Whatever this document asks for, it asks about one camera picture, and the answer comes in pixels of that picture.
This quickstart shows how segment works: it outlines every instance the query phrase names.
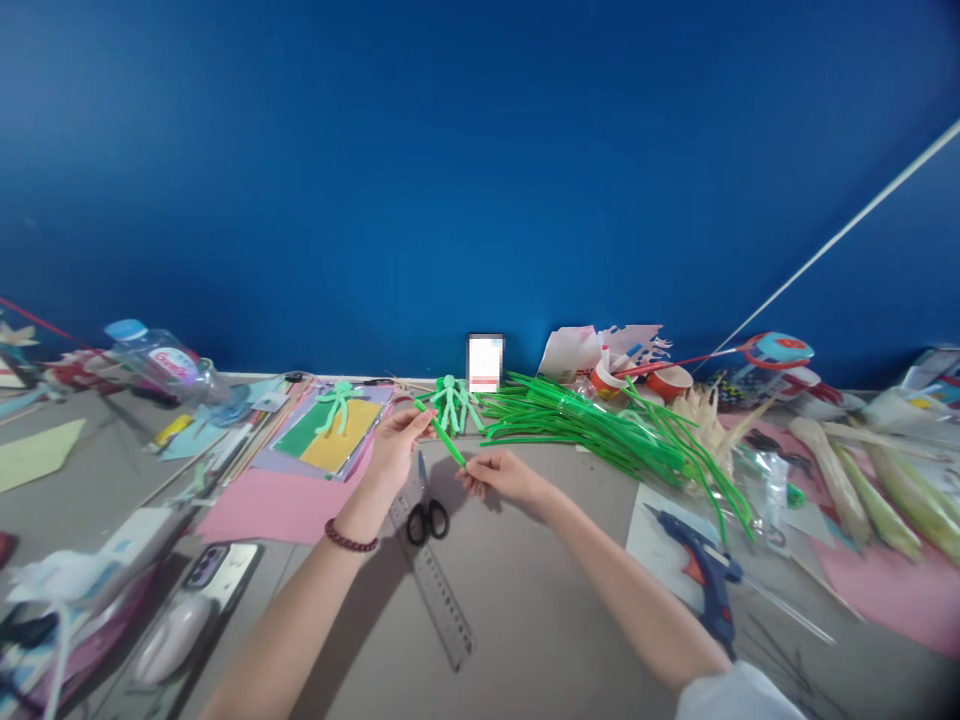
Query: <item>red bracelet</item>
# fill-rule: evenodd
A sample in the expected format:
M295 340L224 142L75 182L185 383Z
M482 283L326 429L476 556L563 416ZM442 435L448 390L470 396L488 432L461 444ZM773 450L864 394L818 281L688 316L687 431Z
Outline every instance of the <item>red bracelet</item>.
M353 552L371 552L376 549L377 545L380 544L378 538L374 538L373 542L368 543L358 543L353 540L348 540L343 535L337 532L337 529L333 526L333 521L335 518L330 518L327 520L327 524L324 526L323 531L326 533L327 537L333 540L337 545L347 550L352 550Z

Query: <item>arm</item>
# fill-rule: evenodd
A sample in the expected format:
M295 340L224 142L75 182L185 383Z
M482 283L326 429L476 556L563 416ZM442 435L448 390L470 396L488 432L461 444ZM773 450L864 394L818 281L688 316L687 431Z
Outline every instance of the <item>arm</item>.
M357 542L377 536L410 473L432 413L407 410L384 420L366 475L337 516L337 531ZM324 523L327 518L317 518ZM205 720L287 717L316 662L364 554L323 538L270 603L204 709Z
M564 543L654 675L674 693L730 669L726 654L693 614L576 504L513 453L472 458L462 475L527 505Z

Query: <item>computer mouse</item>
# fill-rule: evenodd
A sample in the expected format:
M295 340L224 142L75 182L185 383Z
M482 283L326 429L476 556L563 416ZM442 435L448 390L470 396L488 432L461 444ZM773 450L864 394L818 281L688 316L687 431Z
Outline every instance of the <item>computer mouse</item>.
M216 610L216 600L199 593L172 608L143 648L134 667L134 680L140 685L159 685L173 675Z

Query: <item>ruler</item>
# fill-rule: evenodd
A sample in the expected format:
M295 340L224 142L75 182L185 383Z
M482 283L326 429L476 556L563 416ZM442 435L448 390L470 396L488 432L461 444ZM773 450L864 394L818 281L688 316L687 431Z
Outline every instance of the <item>ruler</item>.
M390 506L390 522L393 523L397 541L413 568L413 577L420 588L420 594L423 595L430 619L437 628L450 667L454 672L458 672L477 649L477 641L440 563L430 549L429 540L423 547L417 547L407 539L407 518L412 509L413 505L400 493Z

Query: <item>glue gun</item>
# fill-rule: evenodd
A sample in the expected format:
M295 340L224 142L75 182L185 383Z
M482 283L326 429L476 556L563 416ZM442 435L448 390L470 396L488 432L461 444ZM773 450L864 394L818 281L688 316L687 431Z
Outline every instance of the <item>glue gun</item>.
M740 582L743 568L730 555L721 555L716 545L677 516L651 505L647 505L647 508L663 525L667 535L680 543L690 556L683 573L703 587L704 610L700 622L723 646L730 659L734 659L733 638L736 630L733 627L733 613L730 612L727 582Z

